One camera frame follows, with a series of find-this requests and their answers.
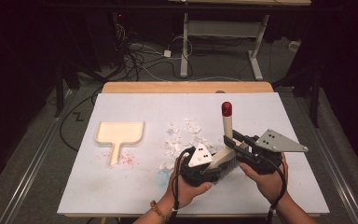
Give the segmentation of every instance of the person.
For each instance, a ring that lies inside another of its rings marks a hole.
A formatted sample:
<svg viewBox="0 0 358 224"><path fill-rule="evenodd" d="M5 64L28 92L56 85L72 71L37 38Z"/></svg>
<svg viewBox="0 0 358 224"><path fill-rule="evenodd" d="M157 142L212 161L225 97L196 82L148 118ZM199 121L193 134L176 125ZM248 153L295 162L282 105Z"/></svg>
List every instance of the person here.
<svg viewBox="0 0 358 224"><path fill-rule="evenodd" d="M278 172L275 172L272 175L259 175L255 170L253 170L248 164L240 162L240 168L245 172L245 174L254 180L257 184L257 188L261 194L272 203L279 196L282 186L282 180ZM285 172L286 182L288 178L288 166L286 163L286 158L284 153L282 154L282 165L280 169ZM143 223L165 223L172 214L174 196L172 193L172 181L174 179L175 171L173 171L169 185L166 192L161 197L157 203L153 203L156 210L150 208L145 214L139 217L134 223L143 224ZM198 187L189 186L185 180L179 176L179 208L183 208L190 204L193 199L210 189L213 184L210 182L205 182ZM317 223L315 219L310 217L305 211L296 204L292 199L289 192L286 191L283 197L279 200L279 203L276 207L276 212L282 223L286 224L315 224Z"/></svg>

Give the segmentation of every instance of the wrist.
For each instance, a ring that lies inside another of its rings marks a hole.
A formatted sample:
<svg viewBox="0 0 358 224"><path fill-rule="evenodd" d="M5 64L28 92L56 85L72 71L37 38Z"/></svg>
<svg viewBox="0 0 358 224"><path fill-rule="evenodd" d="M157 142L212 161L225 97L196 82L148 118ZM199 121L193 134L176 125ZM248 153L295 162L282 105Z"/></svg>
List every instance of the wrist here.
<svg viewBox="0 0 358 224"><path fill-rule="evenodd" d="M289 195L289 193L286 191L283 194L283 197L279 200L278 205L276 207L276 211L280 212L284 208L287 208L291 203L293 202L292 197Z"/></svg>
<svg viewBox="0 0 358 224"><path fill-rule="evenodd" d="M170 195L164 195L157 202L157 207L165 217L171 217L174 205L174 198Z"/></svg>

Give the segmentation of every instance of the metal bracket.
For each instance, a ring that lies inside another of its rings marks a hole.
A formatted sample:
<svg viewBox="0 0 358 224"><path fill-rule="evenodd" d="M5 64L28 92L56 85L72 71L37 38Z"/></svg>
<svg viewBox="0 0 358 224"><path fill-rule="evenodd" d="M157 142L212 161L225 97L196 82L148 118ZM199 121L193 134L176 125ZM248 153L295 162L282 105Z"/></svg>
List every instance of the metal bracket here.
<svg viewBox="0 0 358 224"><path fill-rule="evenodd" d="M306 152L307 147L300 145L292 139L268 129L261 137L255 141L255 144L266 150L273 152Z"/></svg>

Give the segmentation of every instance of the white triangular piece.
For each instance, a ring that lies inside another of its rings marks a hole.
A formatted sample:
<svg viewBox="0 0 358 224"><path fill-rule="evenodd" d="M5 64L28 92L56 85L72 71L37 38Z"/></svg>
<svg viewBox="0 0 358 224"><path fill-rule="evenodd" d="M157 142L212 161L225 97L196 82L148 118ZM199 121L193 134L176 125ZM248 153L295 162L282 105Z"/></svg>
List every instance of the white triangular piece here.
<svg viewBox="0 0 358 224"><path fill-rule="evenodd" d="M191 157L190 162L188 163L188 166L195 167L195 166L209 163L212 160L213 157L211 153L208 151L208 148L202 143L199 143L199 145L196 147L196 151Z"/></svg>

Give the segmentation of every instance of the red knob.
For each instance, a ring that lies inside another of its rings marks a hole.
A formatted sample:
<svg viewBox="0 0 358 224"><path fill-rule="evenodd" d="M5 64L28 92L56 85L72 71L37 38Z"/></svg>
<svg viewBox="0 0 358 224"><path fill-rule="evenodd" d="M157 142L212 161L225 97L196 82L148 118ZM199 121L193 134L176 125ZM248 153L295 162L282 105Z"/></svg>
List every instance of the red knob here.
<svg viewBox="0 0 358 224"><path fill-rule="evenodd" d="M224 117L229 117L232 115L232 105L230 102L224 102L222 104L222 115Z"/></svg>

